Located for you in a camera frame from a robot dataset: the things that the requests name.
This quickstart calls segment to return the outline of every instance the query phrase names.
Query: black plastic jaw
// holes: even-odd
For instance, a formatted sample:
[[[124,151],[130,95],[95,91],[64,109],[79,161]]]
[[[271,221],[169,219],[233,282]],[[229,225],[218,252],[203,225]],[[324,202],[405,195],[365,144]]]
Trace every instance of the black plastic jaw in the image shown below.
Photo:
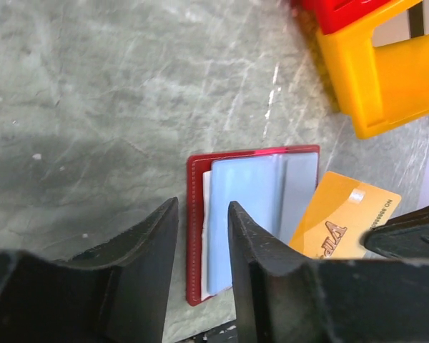
[[[238,342],[429,342],[429,259],[308,259],[229,216]]]
[[[161,342],[178,200],[63,262],[0,251],[0,343]]]

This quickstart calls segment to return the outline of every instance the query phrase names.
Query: card holder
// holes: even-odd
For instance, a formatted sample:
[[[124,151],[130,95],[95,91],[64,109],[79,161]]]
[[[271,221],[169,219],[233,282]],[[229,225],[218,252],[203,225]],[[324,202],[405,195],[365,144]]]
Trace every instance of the card holder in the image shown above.
[[[229,151],[193,155],[187,161],[187,302],[196,306],[206,300],[202,297],[202,236],[204,221],[203,174],[212,170],[215,161],[251,156],[285,154],[294,156],[314,153],[319,156],[318,145],[282,146],[275,148]]]

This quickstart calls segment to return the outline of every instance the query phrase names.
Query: scratch mark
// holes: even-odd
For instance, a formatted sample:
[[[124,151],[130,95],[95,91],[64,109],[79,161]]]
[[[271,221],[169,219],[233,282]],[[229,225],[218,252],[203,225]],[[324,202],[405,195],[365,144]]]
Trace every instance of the scratch mark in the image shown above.
[[[297,84],[300,81],[300,78],[302,77],[302,71],[303,67],[307,64],[307,60],[310,58],[310,53],[307,51],[305,53],[305,56],[302,59],[302,63],[300,63],[299,68],[297,68],[297,71],[295,72],[294,79],[292,79],[291,83],[289,84],[289,88],[287,91],[291,93],[294,91],[294,88],[297,86]]]
[[[332,161],[332,158],[334,157],[335,148],[337,148],[338,141],[340,140],[340,137],[342,136],[342,131],[343,131],[343,128],[345,127],[347,121],[348,121],[348,118],[345,118],[345,120],[343,121],[342,126],[340,127],[340,130],[338,131],[337,138],[336,138],[335,143],[334,143],[334,147],[332,148],[332,151],[330,152],[330,156],[329,156],[329,159],[327,161],[327,164],[326,164],[326,167],[324,169],[324,172],[327,171],[327,168],[329,168],[329,164]]]
[[[273,78],[272,78],[272,84],[275,87],[275,85],[277,84],[277,77],[278,77],[278,70],[280,69],[280,63],[278,62],[275,65],[275,70],[273,71]],[[269,124],[270,124],[270,112],[272,111],[272,104],[273,104],[273,97],[275,95],[275,90],[272,89],[270,91],[269,94],[269,104],[268,104],[268,108],[267,108],[267,112],[265,113],[265,127],[264,127],[264,132],[262,133],[262,138],[265,138],[267,136],[267,130],[269,129]]]
[[[280,63],[279,62],[275,66],[275,71],[273,72],[273,80],[272,80],[273,85],[277,84],[278,69],[280,69]]]
[[[237,93],[237,95],[235,95],[235,98],[232,100],[232,103],[230,104],[229,111],[227,112],[226,122],[224,123],[224,127],[222,128],[223,131],[229,130],[230,120],[232,118],[232,115],[234,114],[235,107],[237,106],[238,98],[242,94],[243,87],[245,86],[246,79],[247,79],[248,74],[250,72],[250,68],[251,68],[251,66],[247,67],[243,73],[243,79],[242,79],[242,82],[240,83],[238,93]]]
[[[267,130],[269,128],[269,123],[270,123],[270,111],[272,110],[272,103],[273,103],[273,96],[274,95],[275,95],[275,90],[272,89],[272,91],[270,91],[270,94],[269,94],[269,108],[268,108],[267,112],[265,113],[265,120],[267,122],[265,123],[264,132],[262,133],[262,138],[265,138],[265,136],[267,136]]]

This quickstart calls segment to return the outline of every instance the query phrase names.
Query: gray marble surface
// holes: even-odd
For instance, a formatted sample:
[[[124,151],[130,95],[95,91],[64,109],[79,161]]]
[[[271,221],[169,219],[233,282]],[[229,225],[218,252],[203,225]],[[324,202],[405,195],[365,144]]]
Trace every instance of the gray marble surface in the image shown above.
[[[175,342],[235,315],[231,292],[184,299],[190,154],[320,144],[322,173],[413,210],[429,117],[357,140],[313,26],[276,0],[0,0],[0,247],[69,257],[178,196]]]

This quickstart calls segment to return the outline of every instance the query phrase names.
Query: yellow card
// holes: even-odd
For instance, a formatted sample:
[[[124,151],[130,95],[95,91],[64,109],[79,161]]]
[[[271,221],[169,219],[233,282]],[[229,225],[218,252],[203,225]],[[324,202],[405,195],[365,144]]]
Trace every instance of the yellow card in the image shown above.
[[[361,258],[369,229],[386,223],[400,195],[328,171],[289,246],[313,259]]]

